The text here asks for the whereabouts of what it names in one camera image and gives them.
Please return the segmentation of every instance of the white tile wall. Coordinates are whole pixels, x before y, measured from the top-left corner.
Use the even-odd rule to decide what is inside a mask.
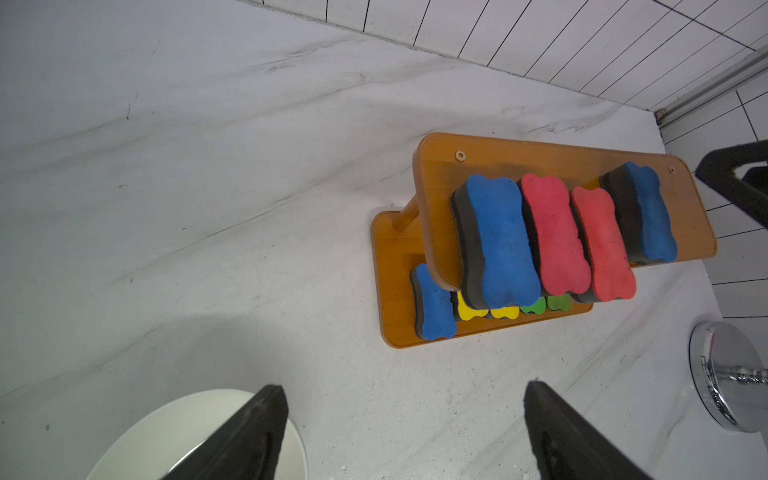
[[[487,65],[532,0],[490,0],[458,56]]]
[[[619,81],[629,71],[635,69],[648,55],[653,54],[659,47],[685,28],[690,20],[672,11],[648,29],[625,51],[616,57],[610,65],[602,70],[580,91],[602,97],[603,93]]]
[[[551,81],[625,3],[627,0],[592,0],[585,3],[525,76]]]
[[[726,318],[753,317],[768,322],[768,279],[712,285],[720,311]]]
[[[750,45],[766,34],[768,25],[768,3],[763,4],[754,13],[728,28],[725,33],[732,39]]]
[[[757,349],[764,365],[768,365],[768,318],[765,319],[727,319],[731,325],[744,332]],[[763,430],[763,441],[768,445],[768,430]]]
[[[601,97],[626,103],[715,38],[717,33],[714,31],[695,22],[689,22],[675,36],[664,42],[635,68],[611,85],[601,94]]]
[[[458,57],[487,0],[429,0],[415,46]]]
[[[581,90],[668,12],[669,9],[657,3],[629,0],[555,75],[551,83],[571,90]]]
[[[677,3],[677,5],[675,5],[675,1],[676,0],[673,0],[672,2],[670,0],[662,0],[661,3],[670,8],[674,8],[683,15],[695,18],[701,12],[707,10],[707,8],[717,0],[682,0],[682,2]]]
[[[666,97],[659,103],[655,104],[650,109],[652,111],[656,111],[662,107],[665,107],[669,104],[671,104],[673,101],[677,100],[678,98],[684,96],[689,91],[693,90],[694,88],[698,87],[702,81],[705,81],[707,78],[712,78],[713,76],[719,74],[720,72],[723,72],[727,70],[730,67],[733,67],[736,63],[739,61],[742,61],[744,58],[749,56],[752,53],[752,50],[749,48],[741,48],[739,51],[737,51],[735,54],[731,55],[730,57],[723,60],[721,63],[717,64],[715,67],[711,68],[710,70],[705,71],[703,74],[699,75],[692,81],[685,84],[683,87],[678,88],[673,94],[671,94],[669,97]]]
[[[665,144],[679,138],[694,128],[700,127],[719,116],[728,113],[734,108],[741,108],[739,97],[735,91],[711,101],[698,108],[695,114],[686,115],[678,118],[674,122],[667,124],[661,129],[661,138]]]
[[[328,0],[327,22],[361,30],[366,24],[368,0]]]
[[[490,66],[524,76],[549,48],[584,0],[534,0],[491,60]]]
[[[716,37],[639,93],[636,93],[627,104],[633,107],[651,108],[701,75],[717,68],[740,51],[749,51],[749,49],[729,38]]]
[[[755,98],[744,105],[758,140],[768,140],[768,95]]]
[[[768,45],[765,0],[264,1],[651,110]]]
[[[707,212],[715,237],[724,238],[739,233],[759,230],[762,226],[736,205],[725,205]]]
[[[768,278],[766,247],[768,230],[762,227],[718,239],[717,255],[704,261],[710,280],[712,283],[730,283]]]
[[[369,0],[364,31],[413,45],[427,5],[429,0]]]
[[[696,17],[698,22],[717,31],[726,31],[756,11],[764,0],[717,0]]]
[[[768,73],[664,126],[661,135],[667,152],[693,170],[711,150],[768,138],[767,111]],[[768,230],[698,180],[697,186],[718,239],[717,255],[704,265],[720,311],[768,334]]]

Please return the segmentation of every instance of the white round plate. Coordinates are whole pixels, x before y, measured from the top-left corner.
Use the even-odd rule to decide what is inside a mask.
[[[130,427],[104,453],[88,480],[158,480],[211,436],[253,393],[207,390],[174,400]],[[275,480],[307,480],[306,453],[288,420]]]

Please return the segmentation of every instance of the tile grout line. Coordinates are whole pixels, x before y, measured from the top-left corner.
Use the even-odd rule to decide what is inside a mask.
[[[366,31],[366,23],[368,22],[368,9],[371,8],[371,0],[368,0],[368,5],[366,6],[366,17],[362,20],[362,31],[365,33]]]
[[[727,207],[728,205],[733,205],[733,204],[725,204],[725,205],[720,205],[719,207],[712,207],[712,208],[709,208],[709,209],[707,209],[707,210],[705,210],[705,211],[706,211],[706,212],[711,212],[712,210],[717,210],[718,208]]]
[[[761,282],[763,280],[768,280],[768,278],[756,278],[756,279],[752,279],[752,280],[734,280],[733,282],[713,283],[712,286],[715,286],[715,285],[728,285],[730,283]]]
[[[424,9],[424,15],[422,16],[422,21],[419,23],[419,30],[416,30],[416,36],[413,38],[413,46],[416,46],[416,40],[419,40],[419,32],[422,30],[422,25],[424,25],[424,19],[427,17],[427,10],[429,10],[429,3],[432,2],[432,0],[427,0],[427,8]]]
[[[482,10],[480,11],[480,15],[478,15],[478,19],[475,20],[475,24],[472,26],[472,30],[469,31],[469,35],[467,35],[467,39],[464,40],[464,45],[462,45],[462,49],[458,51],[458,55],[456,55],[456,58],[459,58],[462,56],[462,52],[464,51],[464,47],[467,46],[467,42],[469,41],[469,37],[472,36],[472,33],[475,31],[475,27],[478,26],[478,22],[480,22],[480,17],[482,17],[482,14],[485,13],[485,7],[488,6],[488,3],[490,3],[491,0],[485,0],[485,5],[483,5]]]
[[[753,230],[747,230],[746,232],[739,232],[739,233],[732,233],[731,235],[723,235],[722,237],[715,237],[715,240],[719,240],[721,238],[728,238],[728,237],[735,237],[736,235],[741,235],[743,233],[751,233],[751,232],[757,232],[760,230],[765,230],[765,227],[756,228]]]
[[[757,133],[755,132],[755,127],[752,126],[752,121],[750,120],[750,114],[746,112],[746,107],[744,107],[744,102],[741,101],[741,95],[739,95],[739,91],[736,90],[736,96],[739,99],[739,103],[741,104],[741,108],[744,110],[744,115],[746,115],[746,121],[749,122],[750,128],[752,129],[752,135],[755,136],[755,141],[758,141],[759,138],[757,137]]]
[[[600,33],[600,31],[601,31],[603,28],[605,28],[605,25],[608,25],[608,22],[610,22],[611,20],[613,20],[613,18],[614,18],[614,17],[615,17],[615,16],[618,14],[618,12],[620,12],[620,11],[621,11],[621,9],[622,9],[622,8],[624,8],[624,6],[625,6],[627,3],[629,3],[629,0],[626,0],[626,1],[625,1],[623,4],[621,4],[621,7],[619,7],[619,9],[618,9],[617,11],[615,11],[615,12],[614,12],[614,14],[613,14],[613,15],[611,15],[611,17],[610,17],[608,20],[606,20],[606,21],[605,21],[605,23],[604,23],[604,24],[603,24],[603,25],[602,25],[600,28],[598,28],[598,30],[597,30],[597,31],[596,31],[594,34],[592,34],[592,36],[589,38],[589,40],[587,40],[587,43],[583,44],[583,45],[581,46],[581,48],[579,48],[579,49],[578,49],[578,51],[576,51],[576,53],[574,53],[574,54],[573,54],[573,56],[572,56],[572,57],[570,57],[570,58],[568,59],[568,61],[566,61],[566,62],[565,62],[565,65],[563,65],[562,67],[560,67],[560,70],[558,70],[558,73],[554,74],[554,76],[553,76],[552,78],[550,78],[550,79],[549,79],[549,81],[548,81],[547,83],[551,83],[551,82],[554,80],[554,78],[555,78],[555,77],[557,77],[557,76],[560,74],[560,72],[561,72],[561,71],[563,71],[563,68],[567,67],[567,66],[568,66],[568,64],[569,64],[569,63],[571,63],[571,60],[573,60],[574,58],[576,58],[576,55],[578,55],[578,54],[579,54],[579,52],[581,52],[582,50],[584,50],[584,47],[586,47],[587,45],[589,45],[589,42],[590,42],[590,41],[592,41],[592,38],[594,38],[594,37],[595,37],[595,35],[597,35],[598,33]]]
[[[544,54],[547,53],[547,50],[549,50],[549,48],[552,46],[552,44],[554,44],[555,41],[560,37],[560,35],[562,35],[562,33],[565,31],[566,28],[568,28],[568,26],[571,24],[571,22],[574,21],[574,18],[576,18],[576,15],[578,15],[578,13],[581,12],[581,10],[586,6],[587,3],[589,3],[589,0],[586,0],[583,4],[581,4],[581,7],[579,7],[579,9],[576,11],[576,13],[574,13],[574,16],[572,16],[571,19],[568,20],[568,23],[565,24],[565,26],[558,32],[558,34],[554,36],[552,41],[549,42],[549,45],[547,45],[547,48],[545,48],[544,51],[541,53],[541,55],[539,55],[538,58],[536,58],[536,61],[533,62],[533,65],[531,65],[531,67],[528,68],[527,71],[525,71],[525,74],[523,75],[523,77],[527,77],[528,76],[528,73],[531,71],[531,69],[536,66],[538,61],[541,60],[541,57],[543,57]]]
[[[502,49],[504,42],[507,41],[507,38],[509,38],[509,34],[512,33],[512,30],[515,30],[515,26],[518,24],[520,19],[523,18],[523,15],[525,15],[525,11],[528,10],[528,6],[531,4],[531,2],[532,0],[528,0],[528,3],[525,4],[525,8],[523,8],[523,11],[520,12],[520,16],[518,17],[517,20],[515,20],[515,23],[512,24],[512,28],[510,28],[509,31],[507,32],[507,36],[504,37],[504,40],[502,40],[502,43],[498,46],[498,48],[496,48],[496,51],[493,53],[493,56],[491,57],[491,59],[488,60],[488,64],[486,65],[486,67],[491,66],[491,62],[493,61],[494,58],[496,58],[496,54],[498,53],[498,51]]]

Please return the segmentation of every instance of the white marble surface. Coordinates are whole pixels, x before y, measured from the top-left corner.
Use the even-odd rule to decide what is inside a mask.
[[[379,333],[369,224],[424,134],[663,152],[650,113],[234,0],[14,0],[0,41],[0,478],[83,478],[158,406],[268,382],[314,479],[537,478],[534,378],[655,478],[764,478],[691,385],[701,262],[588,315]]]

